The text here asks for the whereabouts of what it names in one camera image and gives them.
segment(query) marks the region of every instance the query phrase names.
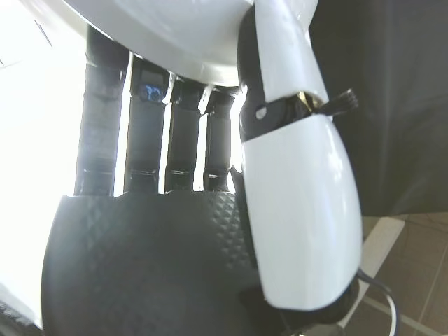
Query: black cable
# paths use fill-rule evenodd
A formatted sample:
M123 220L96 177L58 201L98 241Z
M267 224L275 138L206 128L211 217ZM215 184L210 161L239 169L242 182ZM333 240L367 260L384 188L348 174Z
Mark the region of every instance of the black cable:
M390 336L397 336L400 332L400 324L401 324L401 315L400 315L400 310L398 309L395 300L393 299L393 294L392 294L392 290L384 285L384 283L372 278L371 276L367 275L366 273L364 273L364 271L360 268L358 270L358 273L356 274L356 276L358 277L358 279L360 279L361 281L370 284L374 287L377 287L380 291L383 292L383 294L385 294L388 303L391 306L391 313L392 313L392 326L391 326L391 332L390 332Z

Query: tiled floor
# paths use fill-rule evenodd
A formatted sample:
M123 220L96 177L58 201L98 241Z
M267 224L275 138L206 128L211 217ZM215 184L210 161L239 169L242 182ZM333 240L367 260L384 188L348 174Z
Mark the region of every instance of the tiled floor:
M448 213L410 215L405 220L377 279L393 290L401 313L423 325L422 332L410 322L402 323L401 336L448 335ZM374 288L367 296L388 307ZM381 336L388 335L389 328L389 314L362 302L346 334Z

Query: tile grout line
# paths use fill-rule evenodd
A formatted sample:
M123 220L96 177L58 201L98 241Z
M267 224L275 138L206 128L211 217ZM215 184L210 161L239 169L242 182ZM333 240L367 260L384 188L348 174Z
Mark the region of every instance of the tile grout line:
M375 308L376 310L379 310L380 312L383 312L386 315L391 316L391 310L386 305L384 305L368 296L365 296L363 298L363 301L365 304L371 306L372 308ZM431 328L427 327L426 325L423 325L406 315L401 314L400 317L401 317L401 321L405 325L413 328L415 332L418 331L420 333L423 333L426 336L441 336L441 334L438 333L437 331L432 330Z
M435 289L435 284L437 283L437 280L439 279L440 273L442 271L443 268L443 263L445 261L445 257L447 256L447 252L448 252L448 243L445 246L445 250L443 251L442 257L440 259L439 262L439 266L437 268L437 272L435 273L434 276L434 281L433 284L430 287L429 293L428 293L428 297L426 298L425 304L423 305L423 309L421 310L420 316L419 316L419 320L418 322L421 323L421 321L423 320L423 317L425 316L426 310L428 308L429 305L429 301L431 299L431 297L433 296L433 291Z

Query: white cable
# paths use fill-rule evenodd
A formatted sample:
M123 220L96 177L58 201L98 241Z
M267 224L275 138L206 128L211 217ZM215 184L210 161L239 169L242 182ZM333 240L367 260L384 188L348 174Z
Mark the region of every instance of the white cable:
M389 305L391 306L391 316L392 316L391 332L389 333L389 336L394 336L397 330L397 307L395 306L395 302L393 301L390 295L386 295L386 298L387 302L389 302Z

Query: wire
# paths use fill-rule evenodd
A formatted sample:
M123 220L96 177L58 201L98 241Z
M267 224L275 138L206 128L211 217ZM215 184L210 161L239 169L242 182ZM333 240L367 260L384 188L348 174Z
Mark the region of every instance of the wire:
M398 310L397 305L395 304L395 300L393 299L392 290L384 285L382 282L372 278L371 276L364 273L364 271L360 268L358 270L358 273L356 274L357 277L374 287L377 287L379 290L383 292L383 294L386 296L387 302L391 306L391 331L389 333L389 336L397 336L398 332L400 331L400 312Z

